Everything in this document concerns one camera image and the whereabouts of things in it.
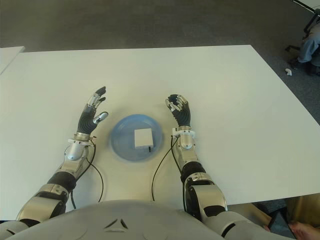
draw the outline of white table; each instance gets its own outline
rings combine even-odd
[[[250,45],[21,53],[0,79],[0,219],[23,204],[63,161],[89,96],[107,86],[110,116],[93,132],[103,200],[151,200],[151,180],[177,124],[169,94],[190,103],[197,154],[229,204],[320,192],[320,126]],[[109,135],[131,114],[163,130],[163,146],[143,162],[120,159]],[[94,169],[78,181],[78,207],[94,204]],[[155,200],[182,208],[182,184],[169,156],[155,181]],[[68,202],[67,209],[72,209]]]
[[[24,46],[13,46],[0,48],[0,75],[4,72],[7,66],[15,59],[15,57],[23,52]]]
[[[312,11],[312,9],[313,10],[316,10],[316,9],[320,9],[320,2],[319,2],[319,0],[292,0],[294,3],[296,3],[296,4],[299,4],[299,5],[301,5],[302,7],[305,7],[305,6],[303,6],[302,4],[305,4],[305,5],[307,5],[309,8],[311,8],[311,9],[309,9],[309,8],[306,8],[306,9],[308,9],[309,11],[311,11],[311,12],[313,12]]]

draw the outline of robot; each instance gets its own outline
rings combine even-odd
[[[23,206],[15,221],[0,224],[0,240],[285,240],[265,231],[242,215],[228,211],[225,197],[206,173],[196,155],[188,101],[170,95],[166,106],[177,121],[171,150],[184,185],[185,211],[154,201],[113,200],[65,213],[69,195],[86,171],[84,162],[91,133],[107,116],[95,116],[106,98],[106,87],[97,90],[84,107],[77,132],[69,139],[64,162],[49,181]]]

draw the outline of floor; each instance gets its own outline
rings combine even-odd
[[[285,72],[297,52],[284,49],[312,17],[290,0],[0,0],[0,11],[0,47],[26,52],[252,45],[320,124],[320,77]]]

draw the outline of black cable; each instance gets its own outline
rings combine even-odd
[[[178,168],[178,170],[179,170],[179,172],[180,172],[180,174],[181,174],[182,172],[181,172],[181,169],[180,169],[180,167],[179,167],[179,165],[178,165],[178,162],[177,162],[177,159],[176,159],[174,150],[173,150],[172,142],[173,142],[173,138],[171,138],[171,153],[172,153],[174,162],[175,162],[175,164],[176,164],[176,167]],[[185,196],[185,185],[184,185],[184,183],[182,183],[182,201],[183,201],[183,209],[184,209],[184,211],[186,212],[186,211],[187,211],[187,208],[186,208],[186,196]]]
[[[79,178],[81,178],[83,176],[83,174],[86,173],[86,171],[90,168],[90,166],[92,165],[92,163],[94,162],[95,159],[95,155],[96,155],[96,145],[94,144],[94,142],[92,140],[90,140],[91,143],[93,144],[94,150],[93,150],[93,155],[92,155],[92,159],[89,163],[89,165],[86,167],[86,169],[80,174],[80,176],[76,179],[77,181],[79,180]]]
[[[176,167],[178,168],[178,170],[179,170],[179,172],[180,172],[180,175],[181,175],[181,169],[180,169],[180,167],[179,167],[179,165],[178,165],[178,162],[177,162],[177,159],[176,159],[176,157],[175,157],[175,154],[174,154],[174,149],[173,149],[173,145],[172,145],[172,142],[173,142],[173,137],[171,137],[171,153],[172,153],[172,156],[173,156],[173,159],[174,159],[174,162],[175,162],[175,164],[176,164]]]
[[[76,208],[76,204],[75,204],[75,200],[74,200],[74,191],[70,192],[70,197],[71,197],[71,202],[72,202],[73,209],[77,209]]]
[[[186,208],[186,196],[185,196],[185,185],[182,183],[182,200],[183,200],[183,209],[185,212],[187,212]]]
[[[162,164],[162,162],[164,161],[165,157],[168,155],[168,153],[172,150],[172,148],[174,147],[174,145],[177,143],[178,139],[175,140],[174,144],[172,145],[172,141],[173,141],[173,137],[171,136],[171,148],[166,152],[166,154],[163,156],[163,158],[161,159],[158,167],[156,168],[154,175],[153,175],[153,179],[152,179],[152,184],[151,184],[151,195],[152,195],[152,200],[155,200],[155,196],[154,196],[154,183],[155,183],[155,177],[156,174]]]
[[[80,176],[76,179],[76,181],[78,181],[82,176],[83,176],[83,174],[85,174],[86,173],[86,171],[90,168],[90,166],[92,165],[92,163],[94,162],[94,159],[95,159],[95,155],[96,155],[96,148],[97,148],[97,146],[94,144],[94,142],[92,141],[92,140],[90,140],[91,141],[91,143],[93,144],[93,148],[94,148],[94,150],[93,150],[93,155],[92,155],[92,159],[91,159],[91,161],[89,162],[89,165],[86,167],[86,169],[80,174]],[[71,191],[70,192],[70,197],[71,197],[71,202],[72,202],[72,205],[73,205],[73,209],[77,209],[76,208],[76,204],[75,204],[75,200],[74,200],[74,192],[73,191]]]
[[[100,203],[100,201],[102,199],[102,196],[103,196],[103,193],[104,193],[104,186],[105,186],[104,179],[102,178],[102,175],[101,175],[100,171],[98,170],[98,168],[96,168],[96,166],[93,163],[91,163],[91,166],[94,167],[94,169],[98,172],[98,174],[100,175],[100,178],[101,178],[102,188],[101,188],[101,195],[100,195],[100,198],[98,200],[98,203]]]

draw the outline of white box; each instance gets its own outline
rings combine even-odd
[[[135,129],[134,146],[135,149],[149,149],[150,151],[154,147],[154,140],[152,139],[152,129]]]

